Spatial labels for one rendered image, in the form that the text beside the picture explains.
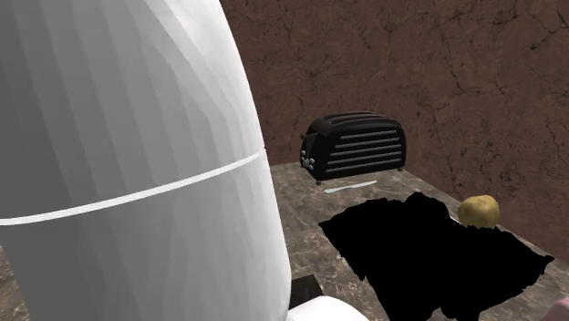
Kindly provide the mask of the yellow potato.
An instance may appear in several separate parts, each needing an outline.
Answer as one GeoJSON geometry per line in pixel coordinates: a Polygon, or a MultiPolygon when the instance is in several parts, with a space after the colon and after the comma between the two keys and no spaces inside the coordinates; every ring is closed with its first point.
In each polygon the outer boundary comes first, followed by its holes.
{"type": "Polygon", "coordinates": [[[501,218],[499,204],[490,195],[472,196],[457,210],[458,220],[465,226],[493,228],[501,218]]]}

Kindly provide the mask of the silver butter knife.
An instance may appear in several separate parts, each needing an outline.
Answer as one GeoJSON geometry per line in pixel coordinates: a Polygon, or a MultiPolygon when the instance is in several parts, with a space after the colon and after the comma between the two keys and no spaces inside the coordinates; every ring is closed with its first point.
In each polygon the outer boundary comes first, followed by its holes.
{"type": "Polygon", "coordinates": [[[335,193],[335,192],[340,192],[343,190],[348,190],[348,189],[357,189],[357,188],[362,188],[362,187],[366,187],[369,185],[373,185],[375,183],[377,183],[378,181],[366,181],[366,182],[360,182],[357,184],[352,184],[352,185],[347,185],[347,186],[341,186],[341,187],[336,187],[336,188],[330,188],[330,189],[325,189],[324,193],[329,194],[329,193],[335,193]]]}

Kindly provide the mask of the dark robot stand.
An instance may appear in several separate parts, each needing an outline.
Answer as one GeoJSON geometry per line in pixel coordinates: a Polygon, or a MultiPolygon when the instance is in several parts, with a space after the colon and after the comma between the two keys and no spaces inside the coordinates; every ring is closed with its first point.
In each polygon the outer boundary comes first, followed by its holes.
{"type": "Polygon", "coordinates": [[[323,295],[323,290],[313,274],[292,280],[289,308],[293,309],[323,295]]]}

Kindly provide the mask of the black toaster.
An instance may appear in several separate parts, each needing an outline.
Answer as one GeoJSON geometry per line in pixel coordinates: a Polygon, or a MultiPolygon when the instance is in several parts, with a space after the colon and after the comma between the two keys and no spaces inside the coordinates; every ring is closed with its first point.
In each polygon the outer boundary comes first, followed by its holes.
{"type": "Polygon", "coordinates": [[[401,171],[407,142],[401,124],[371,111],[315,119],[305,134],[299,163],[317,183],[378,171],[401,171]]]}

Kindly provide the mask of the pink rounded object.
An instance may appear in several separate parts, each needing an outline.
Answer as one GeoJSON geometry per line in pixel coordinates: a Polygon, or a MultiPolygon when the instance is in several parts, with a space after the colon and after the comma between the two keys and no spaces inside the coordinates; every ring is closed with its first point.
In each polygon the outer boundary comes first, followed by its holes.
{"type": "Polygon", "coordinates": [[[553,321],[569,321],[569,297],[566,297],[554,304],[551,309],[553,321]]]}

